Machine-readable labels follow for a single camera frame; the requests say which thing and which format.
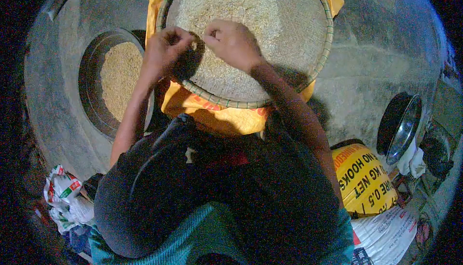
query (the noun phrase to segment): yellow bag with black text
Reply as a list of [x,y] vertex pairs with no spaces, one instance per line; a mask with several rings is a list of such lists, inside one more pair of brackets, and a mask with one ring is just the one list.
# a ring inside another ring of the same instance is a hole
[[397,204],[397,192],[381,162],[362,144],[332,152],[344,207],[353,217],[373,216]]

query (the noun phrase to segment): fist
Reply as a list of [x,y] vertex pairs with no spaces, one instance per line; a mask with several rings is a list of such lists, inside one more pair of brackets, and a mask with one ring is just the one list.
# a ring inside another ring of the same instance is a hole
[[223,61],[246,73],[265,62],[256,38],[241,23],[214,19],[206,28],[203,40]]
[[153,84],[170,77],[179,58],[191,49],[194,37],[180,27],[167,27],[148,39],[140,78]]

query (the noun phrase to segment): wrist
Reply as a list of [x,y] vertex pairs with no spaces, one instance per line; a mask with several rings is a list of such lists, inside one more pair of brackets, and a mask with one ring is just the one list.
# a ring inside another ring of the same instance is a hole
[[148,89],[153,89],[154,86],[165,77],[165,73],[161,68],[146,68],[142,66],[140,76],[138,77],[137,86],[145,86]]
[[266,79],[268,77],[276,76],[275,71],[271,64],[269,64],[265,59],[262,58],[261,61],[254,62],[249,70],[248,74],[257,81],[260,81],[262,78]]

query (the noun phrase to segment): black pot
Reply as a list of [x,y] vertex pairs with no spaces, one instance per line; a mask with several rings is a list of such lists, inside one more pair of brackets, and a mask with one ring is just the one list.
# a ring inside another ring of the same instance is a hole
[[397,94],[382,116],[376,150],[386,155],[386,163],[396,163],[412,143],[420,124],[422,103],[419,94]]

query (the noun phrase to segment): basket rim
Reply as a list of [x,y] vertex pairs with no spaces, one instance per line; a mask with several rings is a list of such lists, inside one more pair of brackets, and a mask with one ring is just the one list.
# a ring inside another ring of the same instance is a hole
[[[162,29],[166,27],[167,13],[169,12],[169,8],[172,4],[172,1],[173,0],[163,0],[163,2],[161,3],[161,6],[159,7],[159,12],[156,18],[156,32],[160,32]],[[320,1],[323,5],[323,8],[325,9],[325,14],[327,16],[327,36],[325,39],[323,50],[321,54],[319,55],[318,59],[316,60],[317,65],[313,68],[313,71],[315,71],[315,74],[313,76],[310,75],[308,79],[304,81],[303,83],[301,83],[300,85],[298,85],[298,87],[293,87],[293,89],[297,93],[300,93],[302,90],[308,87],[310,83],[312,83],[316,79],[320,71],[325,66],[328,60],[328,56],[330,55],[330,52],[331,52],[331,45],[333,43],[333,35],[334,35],[333,15],[331,13],[331,9],[328,4],[328,1],[327,0],[320,0]],[[266,99],[266,100],[261,100],[261,101],[251,101],[251,102],[224,99],[224,98],[218,97],[206,91],[205,89],[199,87],[198,85],[196,85],[189,79],[183,80],[182,86],[188,91],[192,92],[193,94],[196,94],[199,97],[211,102],[212,104],[216,104],[219,106],[232,107],[232,108],[237,108],[237,109],[238,108],[257,109],[257,108],[265,107],[272,102],[271,99]]]

